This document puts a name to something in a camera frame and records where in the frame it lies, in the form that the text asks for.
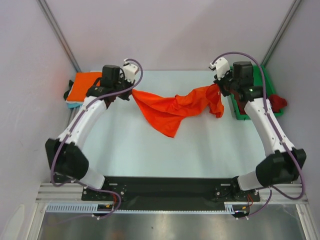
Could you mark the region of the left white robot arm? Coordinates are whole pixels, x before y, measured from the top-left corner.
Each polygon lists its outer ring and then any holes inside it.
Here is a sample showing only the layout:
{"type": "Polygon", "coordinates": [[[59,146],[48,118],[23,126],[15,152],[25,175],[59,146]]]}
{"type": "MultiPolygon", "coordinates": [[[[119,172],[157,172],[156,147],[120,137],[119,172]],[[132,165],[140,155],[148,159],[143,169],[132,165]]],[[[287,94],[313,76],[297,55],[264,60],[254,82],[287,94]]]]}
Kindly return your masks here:
{"type": "Polygon", "coordinates": [[[110,196],[106,178],[90,167],[83,153],[85,141],[100,116],[116,98],[129,100],[139,67],[125,62],[123,67],[105,65],[85,93],[83,104],[67,128],[45,143],[49,168],[53,175],[65,176],[93,188],[100,200],[110,196]]]}

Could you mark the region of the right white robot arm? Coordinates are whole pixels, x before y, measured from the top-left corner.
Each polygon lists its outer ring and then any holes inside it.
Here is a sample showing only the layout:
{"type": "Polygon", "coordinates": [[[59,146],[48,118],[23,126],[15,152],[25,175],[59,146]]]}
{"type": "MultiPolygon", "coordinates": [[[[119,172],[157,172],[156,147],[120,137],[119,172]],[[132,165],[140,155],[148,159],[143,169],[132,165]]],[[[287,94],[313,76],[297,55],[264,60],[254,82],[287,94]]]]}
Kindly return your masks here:
{"type": "Polygon", "coordinates": [[[249,190],[271,187],[295,181],[307,158],[303,149],[297,149],[279,125],[266,91],[254,84],[254,67],[249,61],[234,62],[224,58],[210,64],[215,71],[214,83],[223,96],[233,95],[254,124],[261,139],[265,159],[254,171],[235,178],[237,184],[230,188],[231,196],[242,201],[249,190]]]}

